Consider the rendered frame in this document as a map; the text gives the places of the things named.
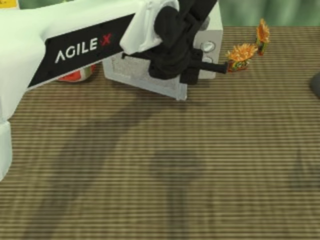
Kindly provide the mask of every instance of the logo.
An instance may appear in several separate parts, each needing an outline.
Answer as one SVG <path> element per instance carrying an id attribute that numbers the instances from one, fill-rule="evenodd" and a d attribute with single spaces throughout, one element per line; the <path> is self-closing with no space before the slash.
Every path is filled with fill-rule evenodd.
<path id="1" fill-rule="evenodd" d="M 98 43 L 100 43 L 101 47 L 108 46 L 111 43 L 112 34 L 108 33 L 102 36 L 102 39 L 97 37 L 92 38 L 90 41 L 79 42 L 76 45 L 69 46 L 66 50 L 59 50 L 54 63 L 58 64 L 61 61 L 65 61 L 67 59 L 73 59 L 76 56 L 80 56 L 98 49 Z"/>

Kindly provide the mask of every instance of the black object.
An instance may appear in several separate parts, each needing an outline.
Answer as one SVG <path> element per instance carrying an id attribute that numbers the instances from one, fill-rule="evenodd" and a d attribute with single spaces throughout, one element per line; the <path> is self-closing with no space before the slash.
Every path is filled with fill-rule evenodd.
<path id="1" fill-rule="evenodd" d="M 226 74 L 227 62 L 202 62 L 202 51 L 193 47 L 196 34 L 217 1 L 179 0 L 180 12 L 170 6 L 164 7 L 154 23 L 154 31 L 160 36 L 162 43 L 130 57 L 150 60 L 148 71 L 153 78 L 168 80 L 181 75 L 180 82 L 188 85 L 197 84 L 200 70 Z"/>
<path id="2" fill-rule="evenodd" d="M 310 89 L 318 98 L 320 98 L 320 72 L 311 79 Z"/>
<path id="3" fill-rule="evenodd" d="M 48 38 L 29 88 L 121 53 L 120 41 L 134 14 Z"/>

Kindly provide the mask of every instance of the dark round object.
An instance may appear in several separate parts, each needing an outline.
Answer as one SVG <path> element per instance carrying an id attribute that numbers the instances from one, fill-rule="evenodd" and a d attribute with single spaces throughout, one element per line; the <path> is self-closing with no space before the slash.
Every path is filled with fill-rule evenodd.
<path id="1" fill-rule="evenodd" d="M 311 79 L 310 89 L 318 98 L 320 98 L 320 72 Z"/>

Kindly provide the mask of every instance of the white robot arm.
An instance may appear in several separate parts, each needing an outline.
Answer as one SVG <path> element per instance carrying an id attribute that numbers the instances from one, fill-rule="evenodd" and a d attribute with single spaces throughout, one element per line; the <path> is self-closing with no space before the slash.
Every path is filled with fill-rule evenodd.
<path id="1" fill-rule="evenodd" d="M 0 12 L 0 181 L 12 162 L 11 128 L 24 93 L 119 53 L 151 61 L 149 74 L 195 84 L 202 62 L 193 41 L 217 0 L 76 0 Z"/>

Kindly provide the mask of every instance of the wooden table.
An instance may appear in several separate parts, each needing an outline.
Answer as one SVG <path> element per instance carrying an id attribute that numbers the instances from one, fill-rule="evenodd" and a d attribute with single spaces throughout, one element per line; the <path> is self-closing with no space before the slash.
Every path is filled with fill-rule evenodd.
<path id="1" fill-rule="evenodd" d="M 221 61 L 255 28 L 225 29 Z M 271 28 L 248 70 L 176 102 L 103 78 L 28 92 L 3 240 L 320 238 L 320 28 Z"/>

